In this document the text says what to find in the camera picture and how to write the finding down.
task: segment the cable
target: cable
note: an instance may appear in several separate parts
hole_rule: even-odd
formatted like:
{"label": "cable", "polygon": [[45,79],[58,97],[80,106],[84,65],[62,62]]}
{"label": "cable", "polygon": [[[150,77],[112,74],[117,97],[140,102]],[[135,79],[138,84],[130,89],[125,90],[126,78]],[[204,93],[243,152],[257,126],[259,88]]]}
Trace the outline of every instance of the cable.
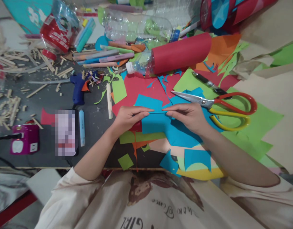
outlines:
{"label": "cable", "polygon": [[35,170],[35,169],[18,169],[16,168],[12,163],[10,163],[8,160],[0,157],[0,161],[4,162],[5,164],[7,164],[9,167],[11,167],[14,170],[18,170],[18,171],[23,171],[25,174],[27,174],[29,177],[33,176],[33,174],[31,175],[30,173],[26,172],[28,170]]}
{"label": "cable", "polygon": [[0,140],[2,140],[2,139],[16,139],[16,138],[21,138],[21,137],[22,137],[22,134],[19,133],[19,134],[14,134],[14,135],[2,136],[2,137],[0,137]]}

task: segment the red scissors handle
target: red scissors handle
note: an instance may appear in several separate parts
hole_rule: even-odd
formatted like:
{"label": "red scissors handle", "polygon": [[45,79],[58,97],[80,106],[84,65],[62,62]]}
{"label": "red scissors handle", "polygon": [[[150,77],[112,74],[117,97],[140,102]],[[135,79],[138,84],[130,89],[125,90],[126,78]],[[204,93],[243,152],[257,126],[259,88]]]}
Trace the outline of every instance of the red scissors handle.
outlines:
{"label": "red scissors handle", "polygon": [[[251,104],[251,110],[249,112],[240,110],[240,109],[238,109],[238,108],[236,108],[236,107],[234,107],[234,106],[230,105],[229,103],[227,103],[227,102],[222,100],[222,99],[225,99],[227,97],[236,96],[236,95],[242,96],[242,97],[246,98],[249,101],[249,103]],[[256,110],[257,110],[257,107],[258,107],[257,103],[256,103],[256,101],[255,101],[255,99],[253,97],[251,97],[248,94],[242,93],[242,92],[232,92],[232,93],[227,93],[227,94],[224,94],[224,95],[220,95],[220,96],[218,96],[218,97],[216,97],[214,99],[214,103],[222,104],[223,106],[233,110],[234,112],[240,113],[240,114],[243,114],[243,115],[244,114],[245,115],[251,115],[251,114],[255,113]]]}

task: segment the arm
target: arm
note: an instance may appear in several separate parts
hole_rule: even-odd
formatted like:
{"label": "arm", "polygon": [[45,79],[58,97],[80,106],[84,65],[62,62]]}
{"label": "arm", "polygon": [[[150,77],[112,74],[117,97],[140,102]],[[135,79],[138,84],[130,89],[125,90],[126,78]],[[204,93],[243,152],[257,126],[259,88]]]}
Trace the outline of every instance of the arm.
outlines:
{"label": "arm", "polygon": [[144,107],[121,107],[114,123],[74,167],[75,172],[86,180],[96,179],[120,135],[148,116],[151,111],[154,110]]}
{"label": "arm", "polygon": [[193,133],[199,135],[219,165],[235,181],[253,186],[272,186],[280,182],[278,176],[233,144],[205,120],[197,103],[184,103],[163,109]]}

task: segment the pink marker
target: pink marker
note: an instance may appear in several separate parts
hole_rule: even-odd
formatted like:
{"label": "pink marker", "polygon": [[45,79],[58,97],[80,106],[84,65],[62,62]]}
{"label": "pink marker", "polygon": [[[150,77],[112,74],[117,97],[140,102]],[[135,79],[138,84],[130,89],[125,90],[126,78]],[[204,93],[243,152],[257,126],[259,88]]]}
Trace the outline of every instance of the pink marker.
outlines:
{"label": "pink marker", "polygon": [[121,60],[121,59],[129,59],[129,58],[133,58],[133,57],[134,57],[134,53],[130,52],[130,53],[125,53],[125,54],[121,54],[121,55],[101,58],[101,59],[99,59],[99,62],[100,63],[113,62],[113,61],[117,61],[117,60]]}

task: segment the right hand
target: right hand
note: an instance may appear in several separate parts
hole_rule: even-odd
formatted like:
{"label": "right hand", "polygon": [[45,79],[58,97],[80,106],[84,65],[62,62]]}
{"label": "right hand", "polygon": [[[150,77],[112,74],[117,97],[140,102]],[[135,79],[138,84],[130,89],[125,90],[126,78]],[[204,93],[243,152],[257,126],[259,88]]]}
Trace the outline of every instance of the right hand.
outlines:
{"label": "right hand", "polygon": [[162,110],[168,111],[168,116],[181,121],[195,134],[201,134],[203,130],[211,128],[204,117],[201,105],[198,103],[179,103]]}

